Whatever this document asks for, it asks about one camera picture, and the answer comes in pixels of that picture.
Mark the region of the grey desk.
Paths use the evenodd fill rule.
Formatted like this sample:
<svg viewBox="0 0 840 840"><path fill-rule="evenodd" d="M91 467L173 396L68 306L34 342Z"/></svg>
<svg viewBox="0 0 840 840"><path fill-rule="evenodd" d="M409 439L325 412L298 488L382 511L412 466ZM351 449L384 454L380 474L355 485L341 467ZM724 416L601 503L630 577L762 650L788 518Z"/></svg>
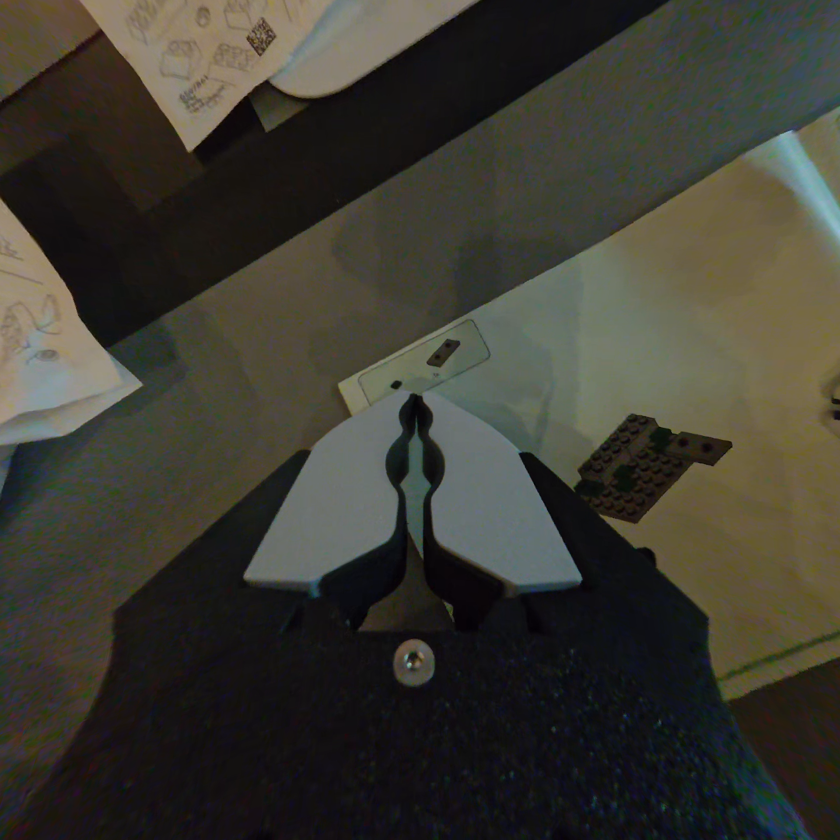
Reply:
<svg viewBox="0 0 840 840"><path fill-rule="evenodd" d="M385 252L352 255L349 234L380 222L380 192L392 191L104 344L141 389L68 437L17 451L2 495L2 838L88 714L115 611L340 419L336 381L572 256L478 290L472 308L466 282L478 277L456 277L452 245L422 258L432 273L419 290L386 286L393 242L374 233Z"/></svg>

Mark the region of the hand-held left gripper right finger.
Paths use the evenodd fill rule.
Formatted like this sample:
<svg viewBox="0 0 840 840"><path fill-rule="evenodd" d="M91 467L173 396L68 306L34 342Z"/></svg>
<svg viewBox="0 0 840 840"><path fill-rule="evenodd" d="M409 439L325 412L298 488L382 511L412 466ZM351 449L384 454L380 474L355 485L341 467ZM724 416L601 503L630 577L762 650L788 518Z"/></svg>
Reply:
<svg viewBox="0 0 840 840"><path fill-rule="evenodd" d="M583 576L526 466L493 426L427 392L423 554L432 550L487 573L507 595L561 592Z"/></svg>

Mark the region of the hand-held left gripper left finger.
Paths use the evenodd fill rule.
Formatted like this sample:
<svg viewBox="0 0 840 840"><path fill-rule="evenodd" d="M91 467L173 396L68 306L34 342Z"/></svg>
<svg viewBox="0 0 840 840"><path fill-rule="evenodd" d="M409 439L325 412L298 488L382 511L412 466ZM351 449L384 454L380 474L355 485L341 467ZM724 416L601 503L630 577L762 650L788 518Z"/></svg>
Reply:
<svg viewBox="0 0 840 840"><path fill-rule="evenodd" d="M405 533L402 484L414 394L392 394L326 433L245 571L245 582L319 595L328 575Z"/></svg>

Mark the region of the white printed paper bag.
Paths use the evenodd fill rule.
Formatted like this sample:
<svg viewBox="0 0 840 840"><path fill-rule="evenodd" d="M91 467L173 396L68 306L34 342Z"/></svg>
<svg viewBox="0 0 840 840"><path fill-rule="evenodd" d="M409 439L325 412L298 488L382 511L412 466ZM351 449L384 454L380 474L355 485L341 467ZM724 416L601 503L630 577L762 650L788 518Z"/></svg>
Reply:
<svg viewBox="0 0 840 840"><path fill-rule="evenodd" d="M1 203L1 484L20 445L69 435L141 386L93 337L63 279Z"/></svg>
<svg viewBox="0 0 840 840"><path fill-rule="evenodd" d="M188 151L290 62L334 1L83 1Z"/></svg>

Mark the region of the building instruction booklet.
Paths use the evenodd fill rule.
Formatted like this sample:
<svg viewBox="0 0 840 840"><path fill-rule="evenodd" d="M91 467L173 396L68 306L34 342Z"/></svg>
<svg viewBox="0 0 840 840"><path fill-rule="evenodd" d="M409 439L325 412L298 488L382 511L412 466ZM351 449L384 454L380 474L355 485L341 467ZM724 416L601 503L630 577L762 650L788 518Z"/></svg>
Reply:
<svg viewBox="0 0 840 840"><path fill-rule="evenodd" d="M723 696L838 664L838 112L418 339L472 320L489 356L439 387L572 484L630 413L732 442L638 524L710 617Z"/></svg>

